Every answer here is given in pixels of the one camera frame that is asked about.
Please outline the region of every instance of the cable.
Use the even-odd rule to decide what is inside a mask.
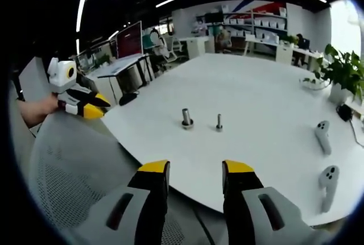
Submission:
[[[353,126],[353,122],[350,120],[350,125],[351,125],[351,129],[353,130],[353,134],[354,134],[354,139],[355,139],[355,142],[361,146],[362,148],[364,148],[364,146],[358,142],[358,139],[357,139],[357,134],[355,133],[355,129],[354,129],[354,126]]]
[[[113,84],[111,84],[111,79],[110,79],[110,77],[109,77],[109,83],[110,83],[111,90],[113,91],[113,96],[114,96],[114,99],[115,99],[115,103],[117,104],[117,103],[118,103],[118,101],[116,100],[116,96],[115,96],[115,92],[114,92]]]

